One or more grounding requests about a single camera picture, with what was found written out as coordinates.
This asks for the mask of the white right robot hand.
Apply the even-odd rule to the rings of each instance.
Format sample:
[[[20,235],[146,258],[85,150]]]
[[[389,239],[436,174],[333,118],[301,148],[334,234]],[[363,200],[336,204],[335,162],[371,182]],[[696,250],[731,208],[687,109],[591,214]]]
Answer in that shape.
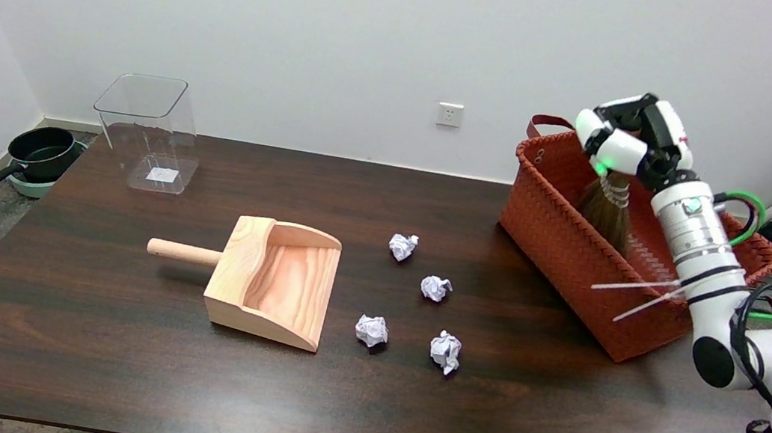
[[[575,118],[584,155],[600,176],[635,176],[651,193],[690,182],[693,154],[679,114],[652,93],[586,108]]]

